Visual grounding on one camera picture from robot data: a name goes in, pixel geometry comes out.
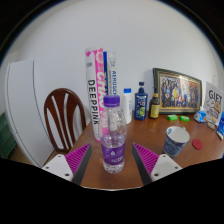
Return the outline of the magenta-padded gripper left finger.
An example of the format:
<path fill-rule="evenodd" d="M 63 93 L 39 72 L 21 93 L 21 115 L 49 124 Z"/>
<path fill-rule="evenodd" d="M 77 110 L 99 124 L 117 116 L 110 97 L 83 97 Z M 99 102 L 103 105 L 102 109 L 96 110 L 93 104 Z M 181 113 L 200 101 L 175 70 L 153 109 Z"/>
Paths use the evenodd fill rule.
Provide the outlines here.
<path fill-rule="evenodd" d="M 91 153 L 91 145 L 87 144 L 75 149 L 67 155 L 56 155 L 51 161 L 43 166 L 42 169 L 73 182 L 76 185 L 80 185 Z"/>

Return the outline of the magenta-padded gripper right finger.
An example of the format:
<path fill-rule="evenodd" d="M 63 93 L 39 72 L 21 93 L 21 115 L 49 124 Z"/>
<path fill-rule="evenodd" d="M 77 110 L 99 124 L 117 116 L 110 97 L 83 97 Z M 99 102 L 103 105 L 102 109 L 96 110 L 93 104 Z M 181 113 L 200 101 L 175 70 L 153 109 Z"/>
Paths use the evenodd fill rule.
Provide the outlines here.
<path fill-rule="evenodd" d="M 181 167 L 168 155 L 158 155 L 137 143 L 132 144 L 132 154 L 143 185 L 155 182 L 181 170 Z"/>

